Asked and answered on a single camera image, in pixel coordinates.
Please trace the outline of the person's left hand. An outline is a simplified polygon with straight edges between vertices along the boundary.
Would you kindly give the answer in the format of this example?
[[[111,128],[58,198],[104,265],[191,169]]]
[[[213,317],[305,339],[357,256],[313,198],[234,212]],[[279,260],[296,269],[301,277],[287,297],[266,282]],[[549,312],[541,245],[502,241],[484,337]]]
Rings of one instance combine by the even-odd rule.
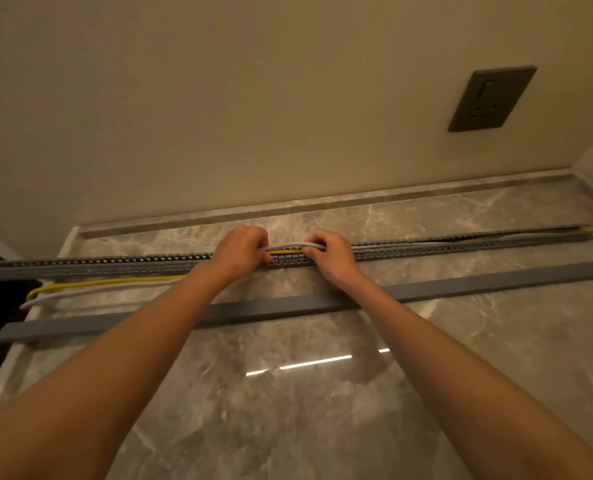
[[[255,225],[237,226],[218,243],[205,268],[205,275],[209,276],[212,282],[220,283],[222,287],[225,287],[258,268],[251,266],[251,226]]]

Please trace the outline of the dark wall socket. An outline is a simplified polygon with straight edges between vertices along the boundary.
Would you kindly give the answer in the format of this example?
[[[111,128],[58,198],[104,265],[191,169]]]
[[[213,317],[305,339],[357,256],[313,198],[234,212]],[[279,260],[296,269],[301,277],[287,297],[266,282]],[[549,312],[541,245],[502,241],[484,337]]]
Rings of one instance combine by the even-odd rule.
[[[501,128],[537,69],[535,65],[525,65],[474,71],[448,132]]]

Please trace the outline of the person's right forearm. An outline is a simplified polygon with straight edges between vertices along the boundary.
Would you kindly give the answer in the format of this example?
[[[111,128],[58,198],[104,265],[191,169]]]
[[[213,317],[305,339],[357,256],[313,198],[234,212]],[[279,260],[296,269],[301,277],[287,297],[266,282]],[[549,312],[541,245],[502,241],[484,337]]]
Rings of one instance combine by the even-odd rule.
[[[593,480],[593,449],[534,397],[363,273],[338,287],[366,312],[474,478]]]

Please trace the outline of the person's left forearm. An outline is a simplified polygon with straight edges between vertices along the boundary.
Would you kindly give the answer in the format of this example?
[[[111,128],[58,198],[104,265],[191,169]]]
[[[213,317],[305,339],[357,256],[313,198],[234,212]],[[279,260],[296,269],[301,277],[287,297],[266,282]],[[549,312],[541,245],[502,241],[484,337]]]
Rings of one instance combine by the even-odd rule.
[[[0,412],[0,480],[103,480],[199,316],[240,278],[200,265]]]

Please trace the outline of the person's right hand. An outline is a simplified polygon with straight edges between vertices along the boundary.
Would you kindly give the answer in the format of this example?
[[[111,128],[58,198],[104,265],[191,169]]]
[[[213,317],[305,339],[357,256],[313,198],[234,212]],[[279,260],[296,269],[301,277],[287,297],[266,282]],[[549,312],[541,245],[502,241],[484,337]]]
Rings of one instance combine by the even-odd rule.
[[[339,289],[348,292],[366,281],[356,263],[354,252],[348,239],[338,233],[337,257],[308,257],[320,270],[326,280]]]

